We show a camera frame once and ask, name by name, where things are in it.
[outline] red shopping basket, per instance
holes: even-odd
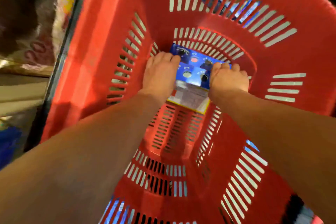
[[[136,94],[149,56],[173,42],[240,64],[260,98],[330,115],[335,39],[328,0],[85,0],[42,141]],[[290,223],[291,194],[218,107],[167,102],[101,222]]]

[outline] blue box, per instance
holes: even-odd
[[[216,62],[224,63],[223,61],[201,54],[189,48],[179,46],[177,44],[173,44],[171,46],[170,53],[173,55],[179,55],[181,57],[181,62],[183,63],[209,71],[211,71],[213,64]]]
[[[191,85],[195,85],[204,89],[210,89],[210,71],[195,67],[193,65],[180,62],[176,80],[186,82]]]

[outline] hand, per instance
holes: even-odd
[[[217,106],[221,104],[226,94],[247,92],[249,78],[246,71],[240,71],[238,64],[233,64],[232,69],[228,63],[216,63],[210,75],[209,98]]]
[[[163,104],[173,92],[180,60],[178,55],[173,56],[167,52],[150,57],[139,93],[151,95]]]

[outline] product package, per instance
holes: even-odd
[[[172,45],[170,52],[179,55],[181,62],[176,73],[176,87],[168,101],[205,114],[210,104],[208,91],[212,66],[223,61],[177,44]]]

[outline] left hand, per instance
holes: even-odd
[[[168,52],[150,57],[139,93],[153,96],[162,105],[173,92],[180,60],[178,55],[173,56]]]

